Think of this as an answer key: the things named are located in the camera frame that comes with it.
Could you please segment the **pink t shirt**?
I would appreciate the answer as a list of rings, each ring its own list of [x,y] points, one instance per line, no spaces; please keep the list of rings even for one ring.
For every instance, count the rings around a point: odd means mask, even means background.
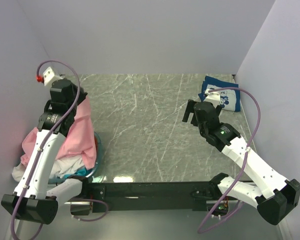
[[[81,155],[83,164],[87,170],[94,167],[97,152],[89,97],[86,97],[77,106],[74,123],[70,127],[68,135],[60,147],[55,160],[78,155]]]

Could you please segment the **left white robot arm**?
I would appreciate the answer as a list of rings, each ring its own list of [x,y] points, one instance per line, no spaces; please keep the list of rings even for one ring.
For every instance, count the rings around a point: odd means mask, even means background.
[[[86,200],[90,195],[87,179],[72,176],[48,190],[50,173],[59,149],[75,121],[77,100],[85,93],[68,79],[52,83],[50,101],[38,122],[36,142],[23,177],[12,194],[4,194],[1,205],[16,219],[39,224],[50,224],[58,207],[72,198]]]

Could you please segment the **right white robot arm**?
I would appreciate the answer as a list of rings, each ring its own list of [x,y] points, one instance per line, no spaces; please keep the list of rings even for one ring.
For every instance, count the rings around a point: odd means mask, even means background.
[[[183,122],[192,114],[191,124],[200,135],[219,152],[241,167],[254,185],[235,182],[225,173],[215,176],[209,193],[220,200],[226,194],[257,209],[271,225],[278,225],[299,203],[300,183],[289,180],[269,166],[255,151],[247,147],[245,139],[230,124],[220,122],[220,106],[211,102],[188,100]]]

